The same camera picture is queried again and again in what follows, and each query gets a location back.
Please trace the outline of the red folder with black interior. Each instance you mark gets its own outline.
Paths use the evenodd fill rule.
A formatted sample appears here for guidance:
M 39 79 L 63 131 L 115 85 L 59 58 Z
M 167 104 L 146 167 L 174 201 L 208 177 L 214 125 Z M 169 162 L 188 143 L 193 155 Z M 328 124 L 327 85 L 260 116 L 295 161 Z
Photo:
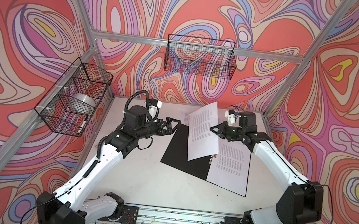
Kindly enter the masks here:
M 242 197 L 246 196 L 251 151 L 238 142 L 219 140 L 219 154 L 188 160 L 189 127 L 181 125 L 161 162 Z

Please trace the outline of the printed paper sheet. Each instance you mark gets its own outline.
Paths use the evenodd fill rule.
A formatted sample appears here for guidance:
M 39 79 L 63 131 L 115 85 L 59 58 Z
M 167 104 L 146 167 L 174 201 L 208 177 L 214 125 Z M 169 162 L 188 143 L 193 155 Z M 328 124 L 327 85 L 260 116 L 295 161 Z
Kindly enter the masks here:
M 251 151 L 241 142 L 219 140 L 219 153 L 213 157 L 207 182 L 242 197 L 246 196 Z
M 219 138 L 210 131 L 218 124 L 218 103 L 208 104 L 189 115 L 188 161 L 219 153 Z

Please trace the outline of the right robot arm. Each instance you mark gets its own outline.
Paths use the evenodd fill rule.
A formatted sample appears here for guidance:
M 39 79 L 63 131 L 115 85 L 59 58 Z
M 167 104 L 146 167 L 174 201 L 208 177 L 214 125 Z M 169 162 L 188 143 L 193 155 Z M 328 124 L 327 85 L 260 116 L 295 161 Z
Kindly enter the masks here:
M 246 211 L 242 224 L 309 224 L 321 219 L 324 190 L 297 171 L 265 132 L 223 122 L 210 128 L 219 138 L 241 142 L 269 169 L 283 194 L 275 205 Z

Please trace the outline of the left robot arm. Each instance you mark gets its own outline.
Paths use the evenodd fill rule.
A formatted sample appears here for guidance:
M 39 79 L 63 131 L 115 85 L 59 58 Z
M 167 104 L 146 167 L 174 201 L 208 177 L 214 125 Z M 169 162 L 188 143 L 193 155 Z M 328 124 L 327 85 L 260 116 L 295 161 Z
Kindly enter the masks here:
M 38 224 L 89 224 L 101 218 L 132 222 L 124 213 L 124 200 L 112 192 L 99 199 L 87 197 L 104 176 L 138 148 L 140 139 L 172 135 L 181 125 L 177 119 L 157 119 L 141 125 L 125 122 L 98 143 L 97 154 L 67 183 L 53 193 L 43 192 L 36 200 Z

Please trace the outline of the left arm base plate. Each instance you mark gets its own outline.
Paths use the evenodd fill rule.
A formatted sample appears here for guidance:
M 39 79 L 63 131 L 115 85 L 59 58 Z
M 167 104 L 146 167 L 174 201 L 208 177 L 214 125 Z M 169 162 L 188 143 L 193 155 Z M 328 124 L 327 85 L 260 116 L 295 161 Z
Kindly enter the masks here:
M 139 207 L 133 205 L 125 205 L 125 201 L 112 192 L 105 194 L 106 197 L 110 197 L 111 201 L 116 202 L 116 208 L 112 215 L 102 217 L 100 221 L 117 222 L 120 224 L 135 224 L 137 216 L 139 214 Z

